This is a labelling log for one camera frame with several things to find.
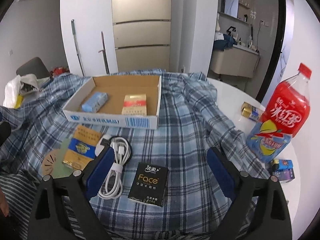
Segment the refrigerator drawer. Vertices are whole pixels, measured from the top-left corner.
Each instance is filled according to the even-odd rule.
[[[143,46],[116,49],[118,71],[169,69],[170,46]]]
[[[112,0],[113,23],[170,20],[171,0]]]
[[[134,22],[113,26],[115,47],[170,44],[170,22]]]

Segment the round table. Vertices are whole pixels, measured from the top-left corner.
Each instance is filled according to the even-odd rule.
[[[208,81],[217,89],[217,104],[219,109],[235,124],[237,129],[248,135],[254,127],[255,122],[241,115],[243,102],[247,102],[262,110],[265,110],[265,107],[254,98],[233,86],[211,78],[208,78]],[[288,159],[293,162],[295,179],[291,182],[281,184],[284,196],[289,200],[288,209],[292,223],[297,213],[300,199],[300,170],[292,143],[289,143],[277,158]]]

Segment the floor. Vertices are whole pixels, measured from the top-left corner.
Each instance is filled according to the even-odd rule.
[[[245,77],[221,75],[221,77],[219,79],[219,75],[210,69],[208,71],[207,77],[220,80],[220,81],[227,83],[233,87],[236,87],[242,91],[245,90],[245,85],[246,85],[246,80],[247,80],[247,78],[245,78]]]

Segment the person's hand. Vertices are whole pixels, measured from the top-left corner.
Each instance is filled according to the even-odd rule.
[[[5,196],[1,190],[1,187],[0,187],[0,209],[5,217],[9,215],[9,205],[7,203],[7,200],[5,199]]]

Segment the usb cable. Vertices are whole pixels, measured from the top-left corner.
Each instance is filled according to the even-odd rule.
[[[110,143],[110,146],[113,148],[115,152],[115,162],[113,163],[104,183],[105,186],[101,187],[98,192],[98,196],[102,199],[116,199],[122,195],[122,181],[121,174],[123,170],[123,166],[129,160],[131,156],[131,146],[128,141],[123,137],[111,137],[108,134],[105,134],[101,140],[99,141],[96,147],[96,155],[104,148],[104,143],[107,140]],[[112,177],[115,177],[115,181],[111,190],[108,190],[109,181]]]

